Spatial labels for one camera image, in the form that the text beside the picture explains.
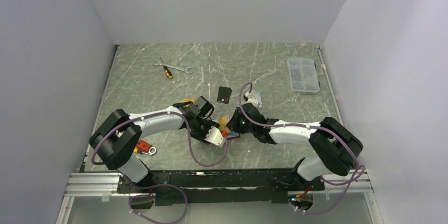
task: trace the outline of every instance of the clear plastic box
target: clear plastic box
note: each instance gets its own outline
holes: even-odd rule
[[[291,89],[304,94],[315,94],[320,90],[316,64],[313,59],[289,58]]]

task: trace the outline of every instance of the screwdriver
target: screwdriver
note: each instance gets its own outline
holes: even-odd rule
[[[134,153],[136,154],[147,154],[147,155],[152,155],[150,153],[147,152],[143,152],[142,150],[138,149],[138,148],[134,148]]]
[[[162,62],[163,69],[165,69],[166,77],[167,77],[168,79],[171,80],[171,79],[173,78],[173,75],[172,75],[171,72],[168,70],[168,67],[166,67],[165,64],[163,63],[162,57],[159,57],[159,58],[160,58],[160,61]]]

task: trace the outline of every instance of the metal ring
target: metal ring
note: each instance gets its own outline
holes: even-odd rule
[[[157,149],[154,146],[150,147],[150,149],[148,150],[148,153],[151,155],[155,154],[156,152],[157,152]]]

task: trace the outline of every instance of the gray wall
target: gray wall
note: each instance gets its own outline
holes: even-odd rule
[[[345,0],[91,0],[112,41],[322,43]]]
[[[0,5],[0,223],[54,223],[114,47],[88,0]]]
[[[448,223],[448,0],[347,0],[324,42],[386,223]]]

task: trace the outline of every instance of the screwdriver handle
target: screwdriver handle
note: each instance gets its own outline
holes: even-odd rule
[[[168,70],[168,67],[163,66],[163,69],[165,69],[166,77],[167,77],[168,79],[171,80],[171,79],[173,78],[173,75],[172,75],[171,72]]]

